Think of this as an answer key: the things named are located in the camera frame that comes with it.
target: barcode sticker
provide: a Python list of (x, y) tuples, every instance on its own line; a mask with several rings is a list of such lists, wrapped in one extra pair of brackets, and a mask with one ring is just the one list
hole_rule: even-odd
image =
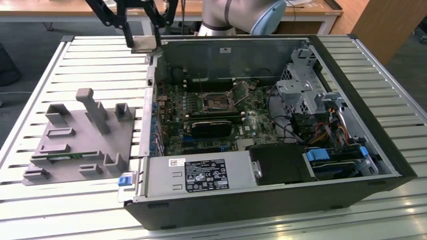
[(174, 158), (169, 160), (170, 167), (182, 167), (185, 166), (186, 158)]

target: black cable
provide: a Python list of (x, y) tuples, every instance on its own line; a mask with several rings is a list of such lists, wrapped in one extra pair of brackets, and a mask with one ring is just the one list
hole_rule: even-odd
[(271, 113), (270, 113), (270, 100), (271, 100), (271, 98), (273, 98), (273, 92), (274, 92), (275, 89), (278, 89), (277, 85), (274, 85), (273, 88), (271, 88), (271, 90), (270, 90), (270, 94), (269, 94), (269, 98), (267, 98), (267, 103), (266, 103), (266, 108), (267, 108), (269, 117), (270, 117), (270, 119), (273, 120), (273, 122), (275, 123), (275, 125), (277, 125), (279, 128), (282, 128), (286, 132), (289, 132), (301, 144), (307, 145), (309, 143), (295, 134), (295, 132), (293, 132), (291, 130), (286, 129), (286, 127), (282, 126), (282, 125), (275, 121), (275, 119), (273, 118), (273, 115), (271, 115)]
[(291, 4), (291, 8), (294, 9), (294, 22), (293, 22), (293, 27), (291, 27), (291, 33), (294, 33), (294, 26), (295, 26), (295, 22), (297, 22), (297, 12), (295, 12), (295, 9), (299, 8), (299, 7), (295, 7), (294, 3), (290, 2), (290, 0), (286, 0), (289, 2), (289, 4)]

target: metal table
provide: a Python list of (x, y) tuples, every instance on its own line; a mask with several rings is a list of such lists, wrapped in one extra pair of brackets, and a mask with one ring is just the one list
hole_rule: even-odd
[[(401, 239), (427, 234), (427, 116), (359, 40), (321, 36), (419, 178), (346, 209), (163, 231), (145, 230), (118, 202), (118, 180), (25, 186), (51, 103), (83, 109), (78, 88), (94, 88), (106, 108), (137, 107), (130, 170), (138, 167), (147, 62), (121, 36), (61, 43), (0, 151), (2, 239)], [(337, 89), (329, 74), (333, 89)]]

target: warning label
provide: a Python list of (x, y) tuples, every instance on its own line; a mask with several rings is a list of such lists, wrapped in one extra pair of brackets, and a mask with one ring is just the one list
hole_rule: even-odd
[(225, 159), (186, 162), (186, 190), (190, 193), (229, 189)]

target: black plastic cover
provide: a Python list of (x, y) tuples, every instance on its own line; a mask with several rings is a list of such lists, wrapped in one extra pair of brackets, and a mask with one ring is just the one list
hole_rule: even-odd
[(249, 147), (251, 161), (258, 163), (262, 177), (257, 184), (297, 184), (313, 182), (303, 158), (305, 146), (294, 143), (259, 144)]

